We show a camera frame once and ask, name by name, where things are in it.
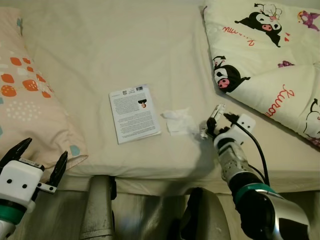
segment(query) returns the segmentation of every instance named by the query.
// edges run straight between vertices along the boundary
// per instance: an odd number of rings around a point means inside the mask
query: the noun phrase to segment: pillow
[[[0,7],[0,159],[32,138],[24,158],[53,169],[68,151],[69,169],[88,157],[84,138],[28,56],[21,32],[20,11]]]
[[[208,0],[204,20],[216,87],[320,147],[320,10]]]

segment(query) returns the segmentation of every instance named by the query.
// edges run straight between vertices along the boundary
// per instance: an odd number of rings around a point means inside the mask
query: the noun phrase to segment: crumpled tissue
[[[162,116],[166,119],[166,126],[171,136],[198,134],[199,128],[192,116],[188,115],[189,108],[165,111]]]

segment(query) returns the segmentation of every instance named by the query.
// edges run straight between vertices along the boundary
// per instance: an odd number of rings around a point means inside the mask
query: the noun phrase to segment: bed
[[[86,191],[91,176],[110,175],[117,177],[117,190],[124,193],[179,195],[197,186],[228,192],[212,143],[192,135],[170,136],[161,116],[166,110],[189,108],[199,125],[220,103],[228,111],[256,120],[253,133],[276,191],[320,189],[319,149],[215,89],[202,2],[19,0],[1,4],[22,10],[27,50],[87,144],[88,159],[65,173],[61,190]],[[307,7],[320,9],[317,1]],[[118,145],[109,93],[139,84],[150,87],[162,133]],[[243,150],[250,164],[262,169],[250,140]]]

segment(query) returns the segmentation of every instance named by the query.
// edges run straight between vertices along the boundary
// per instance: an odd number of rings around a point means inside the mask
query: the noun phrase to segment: metal bed leg
[[[112,240],[114,224],[111,200],[114,199],[114,178],[94,176],[91,178],[87,207],[80,240]]]

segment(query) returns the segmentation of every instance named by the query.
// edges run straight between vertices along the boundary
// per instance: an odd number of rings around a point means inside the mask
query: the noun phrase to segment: small book
[[[161,133],[148,85],[109,94],[118,144]]]

